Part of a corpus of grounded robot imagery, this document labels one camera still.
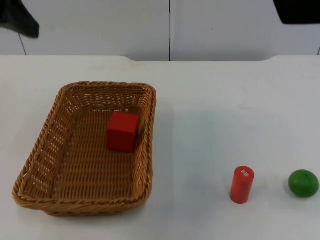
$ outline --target red block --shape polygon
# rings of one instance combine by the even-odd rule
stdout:
[[[139,116],[116,111],[106,129],[106,143],[110,150],[125,153],[135,151]]]

